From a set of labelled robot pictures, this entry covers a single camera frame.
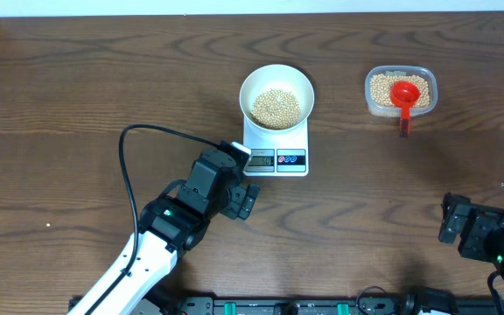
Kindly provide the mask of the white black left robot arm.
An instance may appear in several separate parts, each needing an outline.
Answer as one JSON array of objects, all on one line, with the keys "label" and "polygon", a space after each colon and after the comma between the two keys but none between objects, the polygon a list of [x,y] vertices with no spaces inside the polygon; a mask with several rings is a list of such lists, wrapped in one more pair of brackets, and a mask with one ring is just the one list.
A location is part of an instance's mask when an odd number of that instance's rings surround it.
[{"label": "white black left robot arm", "polygon": [[172,182],[142,211],[138,230],[122,253],[69,311],[71,314],[129,314],[204,237],[212,218],[245,221],[260,188],[241,186],[251,149],[233,142],[205,149],[189,179]]}]

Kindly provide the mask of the pile of soybeans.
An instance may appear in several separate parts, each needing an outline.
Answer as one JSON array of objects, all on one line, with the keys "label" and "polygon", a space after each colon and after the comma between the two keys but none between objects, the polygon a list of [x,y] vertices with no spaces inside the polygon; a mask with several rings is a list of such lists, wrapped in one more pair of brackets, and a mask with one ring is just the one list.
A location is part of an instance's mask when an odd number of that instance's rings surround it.
[{"label": "pile of soybeans", "polygon": [[372,99],[384,107],[394,107],[389,98],[389,92],[392,85],[398,81],[408,81],[419,88],[421,96],[416,102],[415,108],[425,108],[431,104],[429,83],[418,75],[387,75],[385,73],[373,75],[369,81]]}]

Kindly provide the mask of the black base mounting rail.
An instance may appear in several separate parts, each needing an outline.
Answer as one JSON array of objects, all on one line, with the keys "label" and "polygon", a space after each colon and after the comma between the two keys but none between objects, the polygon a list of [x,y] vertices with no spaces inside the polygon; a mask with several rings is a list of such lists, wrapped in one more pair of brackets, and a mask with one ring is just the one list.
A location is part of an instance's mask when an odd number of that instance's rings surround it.
[{"label": "black base mounting rail", "polygon": [[159,288],[152,290],[130,311],[133,315],[385,315],[385,314],[504,314],[504,301],[490,297],[457,298],[450,292],[416,287],[406,297],[375,288],[349,298],[176,298]]}]

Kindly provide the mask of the soybeans in white bowl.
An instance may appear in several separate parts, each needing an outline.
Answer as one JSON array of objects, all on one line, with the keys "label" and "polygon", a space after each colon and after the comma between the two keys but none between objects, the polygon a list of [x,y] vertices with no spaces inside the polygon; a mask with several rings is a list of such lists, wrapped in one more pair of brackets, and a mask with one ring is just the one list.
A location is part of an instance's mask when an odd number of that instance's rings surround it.
[{"label": "soybeans in white bowl", "polygon": [[255,98],[251,115],[265,129],[286,130],[298,123],[301,108],[292,92],[270,89]]}]

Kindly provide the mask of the white digital kitchen scale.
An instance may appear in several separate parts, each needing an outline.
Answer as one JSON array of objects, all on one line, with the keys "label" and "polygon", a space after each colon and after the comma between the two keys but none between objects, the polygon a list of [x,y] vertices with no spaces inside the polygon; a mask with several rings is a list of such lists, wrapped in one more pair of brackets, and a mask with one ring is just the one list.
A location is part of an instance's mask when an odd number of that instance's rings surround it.
[{"label": "white digital kitchen scale", "polygon": [[252,152],[244,169],[246,176],[304,177],[309,173],[307,121],[291,129],[271,130],[246,118],[243,144]]}]

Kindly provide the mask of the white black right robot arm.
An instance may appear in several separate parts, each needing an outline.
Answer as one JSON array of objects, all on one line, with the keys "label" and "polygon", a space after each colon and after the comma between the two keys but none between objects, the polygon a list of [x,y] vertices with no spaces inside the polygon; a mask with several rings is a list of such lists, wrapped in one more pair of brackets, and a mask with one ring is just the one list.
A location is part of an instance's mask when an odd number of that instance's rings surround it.
[{"label": "white black right robot arm", "polygon": [[443,198],[442,209],[438,239],[449,244],[459,239],[461,257],[491,263],[504,281],[504,210],[450,192]]}]

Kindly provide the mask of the white round bowl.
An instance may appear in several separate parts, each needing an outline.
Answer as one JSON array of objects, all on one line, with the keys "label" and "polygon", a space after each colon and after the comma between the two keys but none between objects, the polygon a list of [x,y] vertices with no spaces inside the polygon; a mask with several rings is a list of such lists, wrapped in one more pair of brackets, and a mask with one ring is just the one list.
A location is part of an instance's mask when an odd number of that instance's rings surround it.
[{"label": "white round bowl", "polygon": [[252,72],[242,83],[239,103],[245,119],[248,118],[256,126],[263,128],[255,122],[251,115],[251,109],[256,97],[270,89],[289,91],[297,97],[301,116],[295,126],[307,120],[314,107],[313,85],[307,76],[295,67],[280,64],[262,66]]}]

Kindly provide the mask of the red plastic measuring scoop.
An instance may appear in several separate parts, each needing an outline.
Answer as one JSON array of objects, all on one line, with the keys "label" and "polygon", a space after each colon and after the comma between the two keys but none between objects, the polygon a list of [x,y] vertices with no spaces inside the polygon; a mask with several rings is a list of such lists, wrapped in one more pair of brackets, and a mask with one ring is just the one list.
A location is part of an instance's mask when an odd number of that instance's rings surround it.
[{"label": "red plastic measuring scoop", "polygon": [[390,89],[389,98],[400,109],[400,137],[407,138],[410,134],[410,110],[420,96],[419,88],[408,81],[398,81]]}]

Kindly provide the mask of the clear plastic food container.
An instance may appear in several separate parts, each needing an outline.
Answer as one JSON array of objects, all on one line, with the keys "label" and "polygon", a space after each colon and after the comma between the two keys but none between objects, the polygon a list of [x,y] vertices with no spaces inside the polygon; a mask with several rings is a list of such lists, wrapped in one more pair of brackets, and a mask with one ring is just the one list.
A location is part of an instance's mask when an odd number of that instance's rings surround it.
[{"label": "clear plastic food container", "polygon": [[413,83],[421,95],[411,108],[411,116],[432,111],[438,103],[438,84],[435,75],[421,66],[377,66],[365,79],[365,97],[369,112],[374,116],[398,118],[400,109],[390,100],[390,89],[398,81]]}]

